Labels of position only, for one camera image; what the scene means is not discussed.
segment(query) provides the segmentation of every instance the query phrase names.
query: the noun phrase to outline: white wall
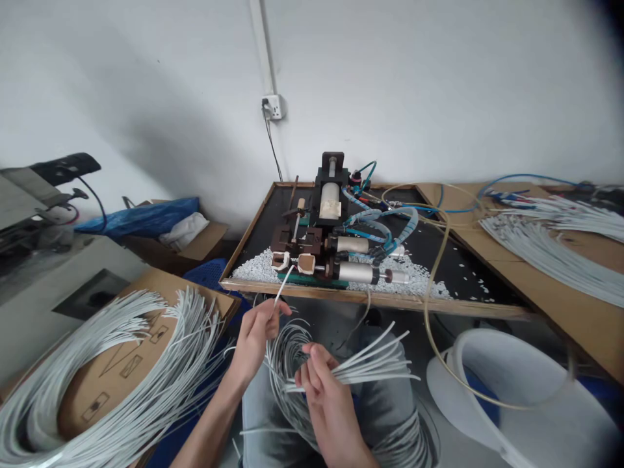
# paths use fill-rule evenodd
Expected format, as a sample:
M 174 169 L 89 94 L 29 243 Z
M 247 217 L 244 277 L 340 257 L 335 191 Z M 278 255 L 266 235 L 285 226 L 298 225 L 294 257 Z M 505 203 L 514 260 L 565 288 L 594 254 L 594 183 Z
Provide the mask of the white wall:
M 378 159 L 379 181 L 623 181 L 619 59 L 580 0 L 266 0 L 266 16 L 289 179 L 333 150 Z M 0 64 L 0 166 L 87 151 L 108 211 L 197 194 L 240 235 L 276 179 L 247 0 L 2 2 Z
M 291 176 L 331 149 L 381 181 L 624 181 L 621 64 L 581 1 L 267 5 Z
M 0 166 L 86 151 L 108 211 L 200 195 L 240 234 L 276 178 L 247 0 L 2 2 L 0 64 Z

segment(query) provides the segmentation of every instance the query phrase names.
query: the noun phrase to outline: electrical outlet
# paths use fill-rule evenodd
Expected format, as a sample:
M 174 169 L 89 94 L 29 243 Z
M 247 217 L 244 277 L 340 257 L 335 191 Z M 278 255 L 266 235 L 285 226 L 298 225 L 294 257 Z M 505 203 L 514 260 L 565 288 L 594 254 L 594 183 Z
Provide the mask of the electrical outlet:
M 265 114 L 268 116 L 269 120 L 280 120 L 284 118 L 286 115 L 286 107 L 281 95 L 269 94 L 268 96 L 263 96 L 263 103 L 265 102 L 265 99 L 268 103 L 263 104 L 263 107 L 266 109 Z

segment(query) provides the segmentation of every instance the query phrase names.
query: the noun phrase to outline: finger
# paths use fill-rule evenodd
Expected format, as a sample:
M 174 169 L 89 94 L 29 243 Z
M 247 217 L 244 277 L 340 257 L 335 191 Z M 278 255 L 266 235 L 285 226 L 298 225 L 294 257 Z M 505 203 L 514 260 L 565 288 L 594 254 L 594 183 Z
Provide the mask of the finger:
M 247 337 L 249 332 L 252 330 L 255 322 L 255 316 L 258 314 L 258 308 L 255 307 L 250 311 L 247 311 L 245 315 L 242 316 L 242 320 L 240 322 L 240 332 L 239 337 Z
M 306 343 L 301 347 L 301 351 L 303 351 L 306 354 L 310 354 L 310 350 L 312 349 L 313 345 L 314 345 L 314 342 L 310 341 L 310 343 Z
M 266 339 L 275 339 L 280 332 L 280 324 L 273 324 L 271 321 L 266 326 Z
M 331 354 L 329 354 L 323 346 L 316 343 L 312 346 L 310 351 L 310 356 L 312 362 L 314 363 L 314 369 L 316 370 L 318 378 L 320 378 L 323 386 L 326 384 L 332 384 L 335 377 L 333 376 L 327 363 L 328 357 L 330 358 Z
M 278 301 L 275 307 L 275 311 L 277 312 L 279 310 L 279 312 L 283 313 L 284 315 L 292 315 L 293 311 L 291 311 L 290 307 L 288 306 L 288 304 L 286 304 L 284 301 Z
M 310 382 L 310 373 L 307 366 L 307 363 L 304 363 L 301 366 L 301 385 L 305 390 L 305 395 L 307 397 L 308 403 L 314 403 L 317 399 L 317 391 L 314 386 Z
M 310 383 L 318 392 L 320 392 L 323 389 L 323 386 L 311 359 L 307 361 L 307 371 L 310 374 Z
M 255 321 L 249 334 L 254 334 L 260 339 L 267 339 L 267 322 L 270 318 L 270 310 L 259 310 L 255 315 Z
M 313 347 L 317 348 L 318 352 L 320 352 L 323 360 L 327 363 L 327 367 L 329 367 L 330 370 L 333 370 L 333 369 L 335 369 L 336 367 L 339 366 L 339 363 L 338 363 L 338 361 L 336 361 L 336 358 L 333 357 L 330 354 L 330 352 L 325 349 L 325 346 L 323 346 L 322 344 L 318 344 L 318 343 L 308 343 L 308 345 L 309 346 L 308 346 L 307 350 L 302 348 L 303 351 L 307 352 L 308 354 L 310 354 Z

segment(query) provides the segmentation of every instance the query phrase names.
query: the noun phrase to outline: silver cylinder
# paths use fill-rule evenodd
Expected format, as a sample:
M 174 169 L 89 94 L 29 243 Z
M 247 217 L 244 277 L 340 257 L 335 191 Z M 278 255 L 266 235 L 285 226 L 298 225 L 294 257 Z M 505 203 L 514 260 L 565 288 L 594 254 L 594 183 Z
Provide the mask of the silver cylinder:
M 330 177 L 336 176 L 336 158 L 335 156 L 330 157 Z
M 372 266 L 368 263 L 340 262 L 338 279 L 341 281 L 371 284 Z
M 408 284 L 410 281 L 410 275 L 405 272 L 392 270 L 392 282 L 394 284 Z
M 383 278 L 386 283 L 409 284 L 411 281 L 410 275 L 398 270 L 386 270 L 385 272 L 380 272 L 379 277 Z
M 369 240 L 363 237 L 338 237 L 338 252 L 346 250 L 348 252 L 357 252 L 359 254 L 367 254 L 369 251 Z
M 320 192 L 320 209 L 318 217 L 321 219 L 340 218 L 340 187 L 337 183 L 327 182 Z

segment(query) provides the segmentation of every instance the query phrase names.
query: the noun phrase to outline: coiled wire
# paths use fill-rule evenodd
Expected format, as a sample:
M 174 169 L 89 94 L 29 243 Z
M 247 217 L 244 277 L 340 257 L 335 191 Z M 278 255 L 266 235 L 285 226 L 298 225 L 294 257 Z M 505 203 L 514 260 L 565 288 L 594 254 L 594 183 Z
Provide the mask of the coiled wire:
M 0 409 L 0 468 L 125 467 L 176 421 L 192 415 L 219 383 L 216 379 L 198 390 L 222 369 L 222 354 L 211 355 L 223 322 L 215 301 L 206 312 L 195 289 L 177 295 L 178 303 L 168 307 L 154 292 L 132 292 L 71 334 Z M 63 440 L 58 410 L 75 373 L 106 349 L 149 336 L 146 318 L 160 309 L 164 317 L 177 319 L 177 326 L 152 370 L 95 425 Z
M 377 340 L 353 355 L 332 372 L 344 384 L 371 382 L 386 378 L 415 378 L 410 374 L 407 364 L 401 361 L 398 342 L 409 332 L 378 346 L 390 332 L 394 322 Z M 294 384 L 294 374 L 306 361 L 307 354 L 302 346 L 312 341 L 312 336 L 305 326 L 309 324 L 300 318 L 294 318 L 280 330 L 276 339 L 267 343 L 266 364 L 270 369 L 271 390 L 282 414 L 291 428 L 256 428 L 254 432 L 292 432 L 294 429 L 317 452 L 319 446 L 310 420 L 302 390 Z M 408 468 L 432 466 L 432 454 L 428 441 L 421 433 L 417 409 L 399 427 L 395 428 L 372 449 L 372 453 L 383 468 Z

